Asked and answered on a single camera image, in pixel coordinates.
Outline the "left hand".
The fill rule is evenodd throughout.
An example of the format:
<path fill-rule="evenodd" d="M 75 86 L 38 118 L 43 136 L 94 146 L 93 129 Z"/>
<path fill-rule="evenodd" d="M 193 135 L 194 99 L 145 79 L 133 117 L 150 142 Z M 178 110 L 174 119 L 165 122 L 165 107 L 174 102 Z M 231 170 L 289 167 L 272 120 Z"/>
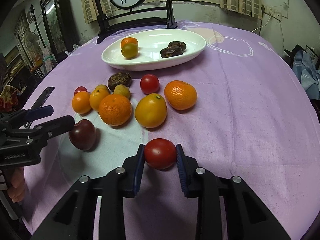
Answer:
<path fill-rule="evenodd" d="M 16 167 L 5 171 L 5 176 L 10 183 L 8 196 L 14 203 L 20 202 L 25 196 L 24 168 Z"/>

